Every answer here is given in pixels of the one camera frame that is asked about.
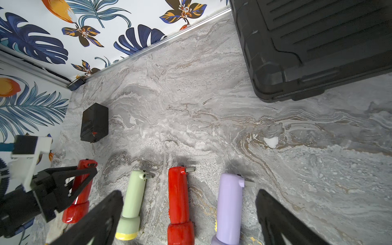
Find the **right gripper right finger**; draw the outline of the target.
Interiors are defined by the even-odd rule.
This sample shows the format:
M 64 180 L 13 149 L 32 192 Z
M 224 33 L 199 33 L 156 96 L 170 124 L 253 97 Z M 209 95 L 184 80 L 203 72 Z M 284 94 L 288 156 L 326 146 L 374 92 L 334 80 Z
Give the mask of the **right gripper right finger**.
M 255 205 L 266 245 L 285 245 L 286 241 L 292 245 L 328 244 L 266 190 L 259 190 Z

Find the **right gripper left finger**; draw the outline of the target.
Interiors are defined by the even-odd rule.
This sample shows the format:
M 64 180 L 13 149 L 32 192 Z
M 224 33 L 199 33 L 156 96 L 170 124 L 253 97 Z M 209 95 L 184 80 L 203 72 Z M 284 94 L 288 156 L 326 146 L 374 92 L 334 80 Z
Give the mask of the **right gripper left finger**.
M 111 245 L 115 238 L 123 205 L 121 191 L 113 191 L 52 244 Z

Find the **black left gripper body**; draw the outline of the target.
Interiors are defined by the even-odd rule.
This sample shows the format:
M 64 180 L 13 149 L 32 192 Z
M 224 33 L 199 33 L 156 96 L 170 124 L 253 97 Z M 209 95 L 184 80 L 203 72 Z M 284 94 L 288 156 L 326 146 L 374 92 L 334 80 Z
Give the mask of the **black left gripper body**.
M 42 214 L 49 222 L 66 209 L 66 172 L 41 171 L 33 176 L 30 191 L 19 188 L 1 200 L 1 236 L 13 237 L 17 230 Z

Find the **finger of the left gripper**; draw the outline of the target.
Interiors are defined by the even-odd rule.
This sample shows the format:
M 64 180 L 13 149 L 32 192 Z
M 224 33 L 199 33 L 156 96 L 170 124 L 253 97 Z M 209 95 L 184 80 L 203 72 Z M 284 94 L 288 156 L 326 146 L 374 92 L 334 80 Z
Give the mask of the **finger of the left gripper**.
M 91 180 L 70 180 L 69 182 L 65 181 L 64 184 L 55 183 L 55 210 L 64 211 L 65 209 L 70 207 L 74 200 L 78 197 L 78 195 L 90 181 Z
M 46 169 L 46 173 L 48 173 L 53 178 L 56 184 L 64 184 L 68 178 L 83 175 L 87 175 L 88 177 L 93 178 L 97 172 L 98 171 L 96 168 L 78 169 L 76 166 Z

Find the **red flashlight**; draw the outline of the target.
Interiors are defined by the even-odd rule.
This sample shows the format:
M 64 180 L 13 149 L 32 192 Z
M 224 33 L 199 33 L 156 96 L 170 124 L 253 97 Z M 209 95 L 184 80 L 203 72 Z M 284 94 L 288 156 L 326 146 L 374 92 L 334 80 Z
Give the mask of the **red flashlight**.
M 96 168 L 98 163 L 95 160 L 83 159 L 79 161 L 77 169 Z M 74 224 L 81 220 L 89 211 L 89 195 L 92 187 L 92 181 L 81 191 L 78 197 L 68 207 L 62 216 L 62 222 Z
M 187 168 L 184 166 L 172 167 L 168 171 L 168 202 L 168 244 L 194 245 L 195 232 L 190 220 Z

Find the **green flashlight back row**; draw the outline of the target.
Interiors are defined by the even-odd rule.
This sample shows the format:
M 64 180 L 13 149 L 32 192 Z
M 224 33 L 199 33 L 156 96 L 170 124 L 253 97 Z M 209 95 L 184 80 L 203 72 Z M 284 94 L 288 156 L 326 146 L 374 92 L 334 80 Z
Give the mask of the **green flashlight back row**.
M 137 238 L 140 228 L 140 209 L 146 182 L 153 175 L 146 170 L 133 170 L 130 174 L 124 206 L 118 222 L 115 238 L 130 241 Z

